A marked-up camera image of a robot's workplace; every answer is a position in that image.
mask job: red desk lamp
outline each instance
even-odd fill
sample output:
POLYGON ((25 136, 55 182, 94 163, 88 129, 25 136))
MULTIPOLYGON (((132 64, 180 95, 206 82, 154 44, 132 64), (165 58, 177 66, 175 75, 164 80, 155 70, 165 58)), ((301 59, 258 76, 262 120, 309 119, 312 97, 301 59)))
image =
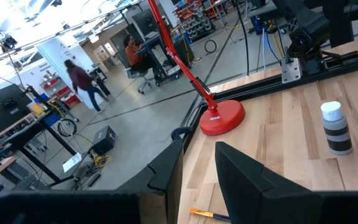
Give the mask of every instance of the red desk lamp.
POLYGON ((190 79, 190 83, 196 88, 197 92, 206 100, 208 111, 205 111, 200 119, 200 128, 206 135, 218 135, 226 133, 241 123, 246 115, 246 111, 242 104, 236 100, 226 100, 215 103, 213 95, 207 93, 204 86, 193 76, 186 65, 180 60, 177 51, 173 47, 170 35, 165 28, 161 14, 158 11, 154 0, 147 0, 154 19, 160 29, 162 40, 165 43, 167 53, 179 65, 181 70, 190 79))

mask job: concrete floor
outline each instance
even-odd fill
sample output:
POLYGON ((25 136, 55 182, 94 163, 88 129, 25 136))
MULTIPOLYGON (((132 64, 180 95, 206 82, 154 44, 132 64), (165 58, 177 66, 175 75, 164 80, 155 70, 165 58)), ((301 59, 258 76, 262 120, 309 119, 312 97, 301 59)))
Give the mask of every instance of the concrete floor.
MULTIPOLYGON (((224 17, 224 20, 227 21, 228 27, 232 27, 237 22, 237 15, 233 12, 224 17)), ((208 86, 246 74, 245 42, 244 40, 236 43, 232 41, 242 35, 242 29, 240 27, 234 30, 228 29, 228 32, 232 32, 231 40, 220 23, 217 21, 214 23, 217 28, 215 33, 191 45, 195 55, 202 58, 191 71, 194 76, 204 80, 208 86), (214 40, 217 44, 217 49, 213 54, 206 54, 204 50, 204 43, 208 39, 214 40)), ((353 28, 354 35, 358 39, 358 21, 353 22, 353 28)), ((250 74, 255 73, 257 68, 259 37, 254 33, 248 36, 250 74)), ((270 37, 270 43, 278 55, 272 37, 270 37)), ((290 43, 287 35, 283 35, 283 43, 284 45, 290 43)), ((265 59, 267 67, 277 66, 278 62, 269 51, 266 41, 265 59)), ((95 110, 89 110, 84 105, 78 105, 72 110, 80 119, 78 130, 83 137, 92 140, 95 132, 106 125, 112 127, 118 135, 116 147, 108 152, 112 159, 101 172, 101 178, 91 188, 93 190, 115 189, 145 167, 170 144, 171 131, 183 124, 186 114, 191 110, 192 102, 197 99, 196 92, 184 75, 179 80, 162 83, 161 87, 155 85, 151 89, 146 87, 145 95, 141 95, 137 92, 137 88, 142 83, 142 79, 128 79, 123 69, 124 67, 119 65, 106 74, 109 78, 106 86, 115 100, 113 103, 102 105, 104 108, 102 114, 97 114, 95 110)), ((260 56, 259 70, 263 70, 262 56, 260 56)), ((66 141, 75 150, 81 152, 91 146, 91 143, 83 137, 77 135, 67 138, 66 141)), ((43 160, 45 156, 46 166, 54 173, 60 174, 62 164, 70 158, 70 155, 48 133, 46 139, 50 149, 46 156, 39 154, 38 157, 43 160)), ((19 163, 26 169, 32 170, 21 159, 19 163)), ((45 174, 42 177, 46 182, 51 182, 45 174)), ((64 189, 72 184, 73 182, 69 181, 56 188, 64 189)))

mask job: white bottle cap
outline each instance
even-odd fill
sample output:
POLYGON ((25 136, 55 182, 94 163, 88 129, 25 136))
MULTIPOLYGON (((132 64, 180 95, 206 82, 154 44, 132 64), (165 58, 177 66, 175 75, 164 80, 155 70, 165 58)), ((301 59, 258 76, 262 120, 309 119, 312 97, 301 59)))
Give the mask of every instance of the white bottle cap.
POLYGON ((341 103, 338 101, 323 103, 321 112, 326 121, 337 121, 343 117, 341 103))

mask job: red lamp base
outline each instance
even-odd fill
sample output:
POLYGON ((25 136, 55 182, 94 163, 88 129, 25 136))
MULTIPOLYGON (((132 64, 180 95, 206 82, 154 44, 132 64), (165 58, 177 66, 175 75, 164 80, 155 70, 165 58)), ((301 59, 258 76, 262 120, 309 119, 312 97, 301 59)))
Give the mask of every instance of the red lamp base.
POLYGON ((215 136, 224 134, 237 127, 246 116, 242 104, 236 100, 226 100, 218 103, 217 113, 205 111, 200 118, 200 128, 204 134, 215 136))

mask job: bottle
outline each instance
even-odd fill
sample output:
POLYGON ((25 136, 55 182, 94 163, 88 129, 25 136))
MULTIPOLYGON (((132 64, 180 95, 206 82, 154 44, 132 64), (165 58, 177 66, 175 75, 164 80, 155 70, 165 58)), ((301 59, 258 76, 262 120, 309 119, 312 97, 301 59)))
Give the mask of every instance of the bottle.
POLYGON ((330 151, 337 155, 346 155, 352 152, 352 140, 347 126, 346 117, 341 110, 341 103, 337 101, 323 103, 323 127, 326 133, 330 151))

